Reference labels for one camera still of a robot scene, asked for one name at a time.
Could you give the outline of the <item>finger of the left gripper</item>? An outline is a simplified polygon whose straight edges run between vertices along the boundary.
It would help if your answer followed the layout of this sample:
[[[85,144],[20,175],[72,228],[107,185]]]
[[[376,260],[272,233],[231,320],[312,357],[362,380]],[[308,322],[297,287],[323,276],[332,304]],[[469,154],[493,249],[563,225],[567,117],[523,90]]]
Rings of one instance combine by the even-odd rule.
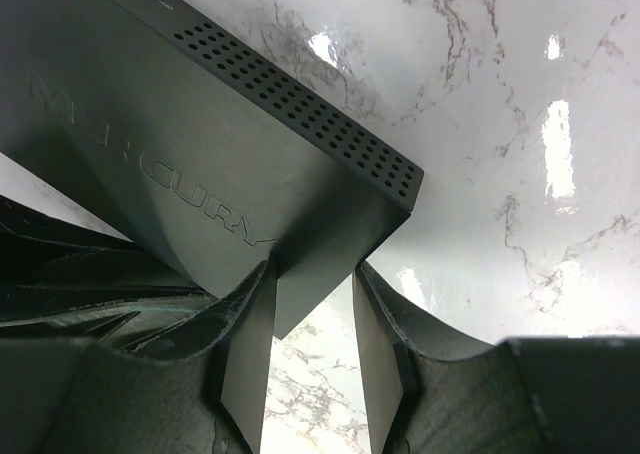
[[[139,300],[25,320],[3,321],[3,339],[91,338],[132,351],[214,304],[204,295]]]
[[[73,304],[215,297],[136,244],[1,198],[1,302]]]

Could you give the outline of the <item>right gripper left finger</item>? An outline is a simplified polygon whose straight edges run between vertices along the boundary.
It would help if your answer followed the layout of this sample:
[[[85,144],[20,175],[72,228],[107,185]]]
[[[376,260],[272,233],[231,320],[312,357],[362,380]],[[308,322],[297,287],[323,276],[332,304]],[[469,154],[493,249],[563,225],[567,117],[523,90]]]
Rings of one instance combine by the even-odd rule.
[[[123,352],[90,338],[3,338],[5,453],[256,453],[277,276]]]

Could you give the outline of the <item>black network switch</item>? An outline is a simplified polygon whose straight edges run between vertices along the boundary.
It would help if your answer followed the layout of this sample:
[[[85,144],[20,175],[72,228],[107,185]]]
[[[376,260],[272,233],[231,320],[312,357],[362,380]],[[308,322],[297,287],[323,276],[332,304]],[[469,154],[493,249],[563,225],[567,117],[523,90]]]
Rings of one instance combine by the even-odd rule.
[[[424,176],[182,0],[1,0],[1,151],[214,295],[275,260],[278,337]]]

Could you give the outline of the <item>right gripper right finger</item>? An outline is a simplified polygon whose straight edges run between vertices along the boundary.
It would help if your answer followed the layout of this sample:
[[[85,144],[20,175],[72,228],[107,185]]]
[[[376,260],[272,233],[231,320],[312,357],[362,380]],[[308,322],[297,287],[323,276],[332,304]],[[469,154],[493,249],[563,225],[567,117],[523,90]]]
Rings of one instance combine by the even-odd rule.
[[[375,453],[635,453],[635,337],[473,338],[417,307],[369,264],[353,276]]]

